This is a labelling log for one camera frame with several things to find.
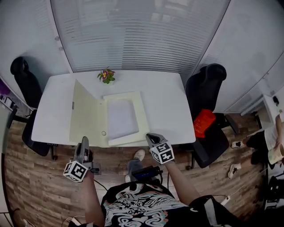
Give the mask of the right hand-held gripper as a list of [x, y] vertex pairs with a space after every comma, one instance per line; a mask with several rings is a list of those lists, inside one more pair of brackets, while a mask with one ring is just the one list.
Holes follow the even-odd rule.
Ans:
[[156, 160], [159, 164], [165, 164], [169, 161], [174, 160], [173, 148], [168, 142], [166, 142], [167, 140], [164, 138], [164, 136], [157, 133], [147, 133], [146, 141], [148, 143], [148, 146], [151, 148], [150, 153], [153, 159]]

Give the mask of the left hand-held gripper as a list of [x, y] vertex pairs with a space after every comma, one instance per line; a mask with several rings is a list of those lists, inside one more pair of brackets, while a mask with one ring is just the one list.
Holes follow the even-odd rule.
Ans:
[[101, 165], [93, 160], [92, 152], [89, 153], [89, 140], [82, 138], [82, 143], [78, 143], [75, 148], [75, 157], [66, 164], [63, 176], [80, 183], [83, 181], [87, 171], [95, 175], [101, 174]]

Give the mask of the pale yellow folder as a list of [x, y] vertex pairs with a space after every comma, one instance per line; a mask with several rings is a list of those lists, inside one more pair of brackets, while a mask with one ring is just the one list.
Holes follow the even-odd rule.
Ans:
[[[133, 102], [139, 131], [110, 140], [107, 102], [117, 99]], [[71, 142], [80, 142], [83, 137], [87, 137], [91, 146], [117, 147], [145, 141], [148, 132], [148, 121], [140, 92], [105, 95], [102, 99], [96, 99], [79, 81], [75, 81], [69, 134]]]

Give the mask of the person's right forearm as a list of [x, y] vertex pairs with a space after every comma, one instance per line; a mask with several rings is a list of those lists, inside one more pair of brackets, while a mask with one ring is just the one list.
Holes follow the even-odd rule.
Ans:
[[175, 162], [169, 161], [165, 164], [165, 167], [174, 184], [177, 196], [182, 203], [189, 205], [200, 197], [197, 189], [192, 182], [183, 175]]

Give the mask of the person's left forearm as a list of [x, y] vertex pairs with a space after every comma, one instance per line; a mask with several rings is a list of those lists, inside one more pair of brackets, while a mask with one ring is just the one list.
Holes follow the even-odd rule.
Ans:
[[91, 171], [87, 171], [83, 179], [82, 186], [86, 222], [93, 223], [98, 227], [104, 227], [105, 217], [95, 188], [94, 175]]

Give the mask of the person's white shoe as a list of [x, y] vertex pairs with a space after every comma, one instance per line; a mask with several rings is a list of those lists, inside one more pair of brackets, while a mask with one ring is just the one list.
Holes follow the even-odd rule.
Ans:
[[135, 153], [133, 159], [142, 161], [144, 159], [144, 157], [145, 157], [145, 150], [140, 149]]

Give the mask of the person's leg in jeans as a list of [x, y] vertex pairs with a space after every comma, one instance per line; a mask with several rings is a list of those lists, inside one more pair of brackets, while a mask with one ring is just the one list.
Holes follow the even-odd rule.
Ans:
[[128, 175], [131, 181], [135, 181], [136, 179], [133, 177], [132, 173], [143, 169], [142, 162], [139, 159], [132, 159], [127, 164]]

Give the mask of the black device with blue screen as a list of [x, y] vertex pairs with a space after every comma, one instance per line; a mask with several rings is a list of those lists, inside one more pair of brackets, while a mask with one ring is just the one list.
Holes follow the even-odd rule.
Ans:
[[149, 166], [132, 172], [132, 176], [139, 181], [153, 181], [157, 176], [162, 176], [162, 173], [158, 166]]

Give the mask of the white paper sheets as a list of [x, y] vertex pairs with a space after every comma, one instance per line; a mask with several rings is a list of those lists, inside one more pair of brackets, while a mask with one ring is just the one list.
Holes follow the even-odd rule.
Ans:
[[110, 140], [139, 131], [134, 105], [131, 100], [117, 99], [107, 102], [108, 137]]

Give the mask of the white desk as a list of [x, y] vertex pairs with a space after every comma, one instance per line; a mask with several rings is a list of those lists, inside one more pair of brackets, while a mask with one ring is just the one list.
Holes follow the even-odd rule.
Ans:
[[141, 92], [150, 132], [163, 135], [173, 145], [195, 142], [190, 108], [178, 73], [118, 70], [111, 85], [104, 85], [97, 75], [89, 71], [50, 77], [37, 109], [32, 140], [71, 144], [73, 90], [75, 81], [79, 81], [95, 98]]

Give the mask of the orange plastic bag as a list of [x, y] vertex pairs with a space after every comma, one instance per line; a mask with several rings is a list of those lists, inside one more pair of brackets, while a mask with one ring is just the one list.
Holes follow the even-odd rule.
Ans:
[[193, 121], [193, 128], [197, 138], [205, 138], [205, 131], [215, 122], [215, 114], [208, 109], [202, 109]]

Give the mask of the black printed t-shirt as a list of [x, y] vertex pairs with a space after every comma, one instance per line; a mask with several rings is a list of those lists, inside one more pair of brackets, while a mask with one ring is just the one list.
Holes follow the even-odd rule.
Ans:
[[190, 204], [159, 184], [124, 183], [102, 199], [105, 227], [241, 227], [242, 222], [212, 196]]

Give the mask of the black office chair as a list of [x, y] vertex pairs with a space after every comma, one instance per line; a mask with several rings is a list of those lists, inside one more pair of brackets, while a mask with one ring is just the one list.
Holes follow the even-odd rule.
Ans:
[[14, 75], [15, 81], [17, 82], [27, 105], [33, 108], [29, 118], [23, 120], [26, 122], [26, 126], [22, 134], [24, 144], [29, 149], [43, 157], [47, 156], [48, 153], [51, 153], [51, 159], [57, 160], [58, 157], [54, 154], [55, 144], [32, 140], [32, 131], [37, 108], [43, 94], [36, 76], [30, 72], [28, 63], [23, 57], [18, 57], [13, 60], [10, 66], [10, 72]]
[[215, 122], [205, 131], [205, 138], [196, 137], [195, 142], [184, 145], [185, 149], [191, 151], [192, 162], [197, 162], [200, 168], [212, 164], [229, 147], [223, 128], [230, 126], [235, 134], [239, 133], [238, 125], [230, 115], [214, 112], [222, 82], [226, 77], [226, 69], [222, 65], [209, 64], [191, 76], [185, 86], [193, 121], [202, 109], [211, 110], [216, 116]]

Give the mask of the small potted flower plant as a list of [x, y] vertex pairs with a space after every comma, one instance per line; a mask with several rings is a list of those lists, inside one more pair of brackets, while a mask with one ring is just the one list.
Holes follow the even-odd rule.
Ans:
[[99, 73], [97, 78], [99, 79], [100, 82], [104, 83], [104, 84], [111, 84], [115, 81], [115, 71], [107, 68], [102, 69]]

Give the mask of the white side table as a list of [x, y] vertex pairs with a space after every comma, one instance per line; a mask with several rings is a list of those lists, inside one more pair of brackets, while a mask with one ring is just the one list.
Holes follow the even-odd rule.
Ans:
[[280, 112], [281, 110], [274, 102], [273, 97], [262, 95], [259, 100], [253, 104], [249, 104], [248, 107], [241, 112], [241, 116], [253, 114], [256, 117], [260, 129], [264, 130], [275, 124], [275, 118]]

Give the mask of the black stool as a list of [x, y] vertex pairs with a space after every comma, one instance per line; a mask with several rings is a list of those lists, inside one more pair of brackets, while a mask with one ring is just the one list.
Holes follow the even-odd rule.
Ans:
[[277, 208], [279, 201], [284, 200], [284, 172], [271, 177], [264, 198], [265, 210]]

